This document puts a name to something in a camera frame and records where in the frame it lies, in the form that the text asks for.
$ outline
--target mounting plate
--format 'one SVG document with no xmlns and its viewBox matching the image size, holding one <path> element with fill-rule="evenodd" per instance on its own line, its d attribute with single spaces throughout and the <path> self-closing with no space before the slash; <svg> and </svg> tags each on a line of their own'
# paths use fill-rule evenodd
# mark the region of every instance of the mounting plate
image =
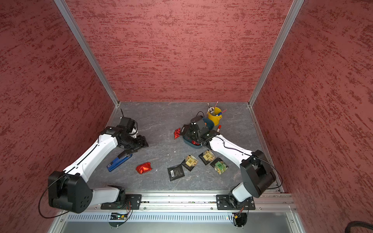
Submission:
<svg viewBox="0 0 373 233">
<path fill-rule="evenodd" d="M 243 201 L 244 210 L 255 210 L 254 198 L 249 197 Z M 216 195 L 216 205 L 218 210 L 232 210 L 233 208 L 229 205 L 228 195 Z"/>
<path fill-rule="evenodd" d="M 141 194 L 126 194 L 126 200 L 131 202 L 134 210 L 138 210 L 141 204 Z"/>
<path fill-rule="evenodd" d="M 138 210 L 141 204 L 141 194 L 126 194 L 126 201 L 129 201 L 134 210 Z M 120 202 L 102 203 L 102 210 L 120 210 Z"/>
</svg>

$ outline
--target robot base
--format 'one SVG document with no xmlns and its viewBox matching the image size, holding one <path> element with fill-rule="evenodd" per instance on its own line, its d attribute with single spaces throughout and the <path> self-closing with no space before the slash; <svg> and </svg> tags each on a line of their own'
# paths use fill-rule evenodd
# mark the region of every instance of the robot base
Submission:
<svg viewBox="0 0 373 233">
<path fill-rule="evenodd" d="M 131 203 L 131 208 L 138 210 L 141 204 L 141 194 L 125 194 L 125 190 L 122 187 L 114 186 L 119 189 L 119 195 L 115 202 L 107 202 L 101 204 L 102 210 L 122 210 L 122 207 L 127 207 L 128 202 Z"/>
</svg>

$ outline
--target yellow bucket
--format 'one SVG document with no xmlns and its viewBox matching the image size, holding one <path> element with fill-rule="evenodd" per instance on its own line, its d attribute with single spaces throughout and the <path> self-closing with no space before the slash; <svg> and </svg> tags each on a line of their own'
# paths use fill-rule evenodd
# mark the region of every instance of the yellow bucket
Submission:
<svg viewBox="0 0 373 233">
<path fill-rule="evenodd" d="M 222 111 L 220 110 L 220 108 L 217 108 L 215 107 L 215 115 L 218 115 L 219 113 L 221 113 Z M 210 114 L 210 112 L 207 113 L 207 118 L 209 118 L 210 120 L 212 120 L 214 122 L 215 125 L 218 125 L 219 124 L 219 121 L 220 119 L 223 117 L 223 115 L 220 115 L 220 116 L 213 116 Z"/>
</svg>

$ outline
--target black cable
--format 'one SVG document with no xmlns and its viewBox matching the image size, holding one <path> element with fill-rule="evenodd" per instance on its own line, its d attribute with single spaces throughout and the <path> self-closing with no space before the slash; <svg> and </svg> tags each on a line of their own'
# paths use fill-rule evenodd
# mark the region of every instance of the black cable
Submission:
<svg viewBox="0 0 373 233">
<path fill-rule="evenodd" d="M 221 199 L 220 201 L 225 201 L 228 206 L 232 207 L 231 204 L 227 200 Z"/>
<path fill-rule="evenodd" d="M 41 199 L 43 198 L 44 194 L 46 193 L 46 191 L 48 191 L 49 187 L 51 187 L 55 182 L 57 182 L 57 180 L 61 179 L 62 177 L 64 177 L 67 173 L 69 173 L 70 171 L 64 173 L 62 176 L 60 176 L 59 178 L 57 178 L 55 181 L 53 181 L 50 185 L 48 185 L 47 189 L 43 192 L 43 194 L 41 195 L 40 199 L 39 199 L 39 203 L 38 203 L 38 211 L 39 211 L 39 214 L 41 217 L 43 218 L 55 218 L 55 217 L 58 217 L 58 216 L 61 216 L 63 214 L 67 214 L 68 212 L 65 212 L 65 213 L 62 213 L 62 214 L 59 214 L 59 215 L 56 215 L 56 216 L 52 216 L 52 217 L 46 217 L 44 216 L 41 211 L 40 211 L 40 202 L 41 202 Z"/>
<path fill-rule="evenodd" d="M 88 155 L 90 155 L 90 153 L 93 151 L 93 150 L 91 150 L 80 162 L 78 162 L 78 164 L 77 165 L 79 165 Z M 41 211 L 40 211 L 40 203 L 41 203 L 41 199 L 43 198 L 43 196 L 44 196 L 44 194 L 48 191 L 48 189 L 55 183 L 55 182 L 57 182 L 59 179 L 61 179 L 62 177 L 65 177 L 66 176 L 66 174 L 68 174 L 70 171 L 68 171 L 68 172 L 65 172 L 64 174 L 62 174 L 62 176 L 60 176 L 60 177 L 58 177 L 55 181 L 53 181 L 50 185 L 48 185 L 48 187 L 47 187 L 47 189 L 43 192 L 43 194 L 41 195 L 41 197 L 40 197 L 40 199 L 39 199 L 39 203 L 38 203 L 38 211 L 39 211 L 39 214 L 40 214 L 40 216 L 41 217 L 43 217 L 43 218 L 55 218 L 55 217 L 58 217 L 58 216 L 61 216 L 61 215 L 63 215 L 63 214 L 66 214 L 66 213 L 68 213 L 68 212 L 65 212 L 65 213 L 62 213 L 62 214 L 59 214 L 59 215 L 56 215 L 56 216 L 52 216 L 52 217 L 46 217 L 46 216 L 44 216 L 42 213 L 41 213 Z"/>
<path fill-rule="evenodd" d="M 119 216 L 122 216 L 122 215 L 128 215 L 128 213 L 127 213 L 127 214 L 120 214 L 120 213 L 117 213 L 117 212 L 112 212 L 112 213 L 111 213 L 111 216 L 118 217 L 118 215 L 119 215 Z"/>
<path fill-rule="evenodd" d="M 127 220 L 129 220 L 129 218 L 131 218 L 133 212 L 134 212 L 134 209 L 132 208 L 131 215 L 130 216 L 127 215 L 127 218 L 126 218 L 126 220 L 123 223 L 127 222 Z"/>
<path fill-rule="evenodd" d="M 203 141 L 201 144 L 203 144 L 203 143 L 205 143 L 207 140 L 209 140 L 210 138 L 219 138 L 219 137 L 217 137 L 217 135 L 215 135 L 215 136 L 213 136 L 213 137 L 209 137 L 209 138 L 207 138 L 205 141 Z M 223 141 L 223 146 L 225 147 L 225 148 L 227 148 L 227 149 L 233 149 L 233 150 L 236 150 L 236 151 L 238 151 L 238 152 L 241 152 L 241 153 L 243 153 L 242 151 L 240 151 L 240 150 L 238 150 L 238 149 L 235 149 L 235 148 L 230 148 L 230 147 L 226 147 L 225 146 L 225 141 L 223 140 L 223 139 L 221 139 L 221 138 L 219 138 L 220 140 L 222 140 Z M 269 162 L 267 162 L 267 161 L 265 161 L 265 160 L 263 160 L 263 159 L 261 159 L 261 158 L 257 158 L 257 157 L 254 157 L 255 159 L 259 159 L 259 160 L 261 160 L 261 161 L 263 161 L 263 162 L 265 162 L 265 163 L 268 163 L 276 172 L 277 172 L 277 174 L 279 175 L 279 177 L 281 178 L 281 184 L 279 185 L 279 186 L 277 186 L 277 187 L 275 187 L 275 188 L 267 188 L 267 189 L 278 189 L 279 187 L 281 187 L 282 186 L 282 176 L 281 176 L 281 174 L 279 173 L 279 171 L 277 171 L 277 169 L 272 165 L 272 164 L 270 164 Z"/>
<path fill-rule="evenodd" d="M 238 212 L 237 214 L 235 214 L 235 215 L 237 215 L 237 216 L 239 215 L 239 217 L 241 217 L 241 213 L 242 213 L 242 211 L 244 211 L 244 207 L 242 207 L 242 208 L 239 210 L 239 212 Z"/>
<path fill-rule="evenodd" d="M 373 230 L 372 224 L 362 222 L 362 221 L 352 221 L 347 224 L 345 228 L 345 233 L 350 233 L 352 227 L 364 227 L 364 228 Z"/>
<path fill-rule="evenodd" d="M 68 179 L 66 176 L 64 176 L 65 177 L 65 179 L 61 182 L 61 186 L 60 186 L 60 189 L 62 189 L 62 187 L 63 187 L 63 184 L 65 183 L 65 181 Z"/>
<path fill-rule="evenodd" d="M 90 155 L 90 153 L 92 152 L 92 151 L 94 151 L 94 149 L 96 149 L 96 147 L 98 146 L 98 144 L 96 144 L 96 146 L 80 161 L 80 162 L 78 162 L 77 163 L 77 165 L 79 165 L 81 162 L 83 162 L 83 160 L 85 160 L 85 158 L 88 156 L 88 155 Z"/>
<path fill-rule="evenodd" d="M 126 207 L 127 206 L 127 202 L 126 202 L 126 204 L 124 204 L 122 207 L 120 207 L 119 209 L 120 210 L 122 210 L 124 207 Z"/>
<path fill-rule="evenodd" d="M 197 117 L 199 113 L 202 113 L 203 114 L 203 118 L 205 118 L 205 114 L 202 111 L 197 112 L 197 115 L 195 117 Z"/>
<path fill-rule="evenodd" d="M 245 224 L 244 225 L 246 225 L 246 223 L 247 223 L 247 219 L 249 218 L 249 210 L 247 210 L 247 213 L 246 213 L 246 221 L 245 221 Z"/>
</svg>

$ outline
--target blue stapler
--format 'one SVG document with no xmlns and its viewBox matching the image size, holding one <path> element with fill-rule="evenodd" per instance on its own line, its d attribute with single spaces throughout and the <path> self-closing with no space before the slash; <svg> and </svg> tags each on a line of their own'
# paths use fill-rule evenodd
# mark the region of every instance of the blue stapler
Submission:
<svg viewBox="0 0 373 233">
<path fill-rule="evenodd" d="M 132 154 L 127 154 L 126 151 L 120 153 L 118 157 L 116 157 L 111 163 L 109 163 L 106 167 L 109 171 L 114 170 L 119 165 L 127 161 L 129 158 L 132 157 Z"/>
</svg>

